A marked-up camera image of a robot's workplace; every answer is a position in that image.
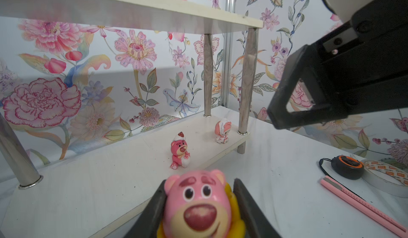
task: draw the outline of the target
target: shelf board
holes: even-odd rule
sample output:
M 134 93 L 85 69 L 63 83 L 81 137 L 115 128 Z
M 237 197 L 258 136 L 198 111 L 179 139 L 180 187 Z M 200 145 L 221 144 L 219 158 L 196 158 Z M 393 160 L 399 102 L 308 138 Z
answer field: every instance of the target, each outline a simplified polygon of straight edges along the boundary
M 249 139 L 232 125 L 229 141 L 216 143 L 221 118 L 202 114 L 41 169 L 38 185 L 14 191 L 1 231 L 7 238 L 104 237 L 139 214 L 162 180 L 205 169 Z M 173 170 L 170 144 L 179 132 L 191 163 Z
M 0 16 L 191 34 L 263 26 L 258 19 L 182 0 L 0 0 Z

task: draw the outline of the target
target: tape measure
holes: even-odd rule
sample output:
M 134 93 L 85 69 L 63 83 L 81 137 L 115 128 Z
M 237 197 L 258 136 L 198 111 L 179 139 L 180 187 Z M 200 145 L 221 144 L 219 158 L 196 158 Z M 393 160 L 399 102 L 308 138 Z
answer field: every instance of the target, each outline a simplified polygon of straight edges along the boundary
M 364 164 L 349 156 L 336 156 L 332 159 L 331 165 L 336 173 L 351 180 L 361 178 L 364 173 Z

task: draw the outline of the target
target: pink pencil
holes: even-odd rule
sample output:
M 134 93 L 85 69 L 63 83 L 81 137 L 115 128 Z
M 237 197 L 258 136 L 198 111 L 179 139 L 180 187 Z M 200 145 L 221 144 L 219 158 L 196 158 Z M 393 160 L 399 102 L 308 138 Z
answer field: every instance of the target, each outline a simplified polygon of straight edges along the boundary
M 399 237 L 408 238 L 408 233 L 404 226 L 399 224 L 394 219 L 390 218 L 384 212 L 378 210 L 368 202 L 362 200 L 361 198 L 350 192 L 350 190 L 346 189 L 343 185 L 341 185 L 334 179 L 326 176 L 320 181 L 320 183 L 328 190 L 336 194 L 338 197 L 353 205 L 362 213 L 377 221 Z

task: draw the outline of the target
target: white table surface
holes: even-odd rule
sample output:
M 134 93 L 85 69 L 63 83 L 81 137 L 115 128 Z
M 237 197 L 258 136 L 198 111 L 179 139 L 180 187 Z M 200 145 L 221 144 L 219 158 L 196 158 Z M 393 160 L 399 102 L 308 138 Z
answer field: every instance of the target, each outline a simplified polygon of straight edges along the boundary
M 238 112 L 217 107 L 212 113 L 238 125 Z M 249 119 L 248 130 L 251 139 L 247 141 L 245 154 L 232 151 L 208 169 L 223 171 L 231 185 L 235 178 L 241 179 L 283 238 L 398 237 L 319 183 L 324 177 L 319 160 L 347 152 L 288 130 L 276 130 L 273 125 L 254 118 Z M 343 178 L 326 161 L 324 168 L 334 179 L 408 227 L 408 198 L 387 194 L 363 179 Z M 0 206 L 7 203 L 7 196 L 0 194 L 0 198 Z M 125 224 L 109 237 L 120 237 L 130 227 Z

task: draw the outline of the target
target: small pink figurine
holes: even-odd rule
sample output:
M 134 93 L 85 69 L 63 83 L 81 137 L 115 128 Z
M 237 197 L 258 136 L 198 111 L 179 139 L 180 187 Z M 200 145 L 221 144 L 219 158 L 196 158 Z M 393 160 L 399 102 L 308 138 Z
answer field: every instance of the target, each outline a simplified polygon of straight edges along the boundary
M 187 142 L 183 132 L 180 132 L 174 137 L 171 143 L 171 153 L 173 154 L 173 163 L 170 165 L 170 168 L 176 170 L 179 165 L 186 168 L 190 163 L 190 153 L 187 152 Z
M 225 185 L 225 176 L 219 170 L 170 176 L 164 184 L 166 238 L 225 238 L 231 225 Z
M 218 143 L 227 143 L 228 142 L 228 133 L 231 130 L 231 122 L 226 118 L 218 121 L 215 125 L 215 141 Z

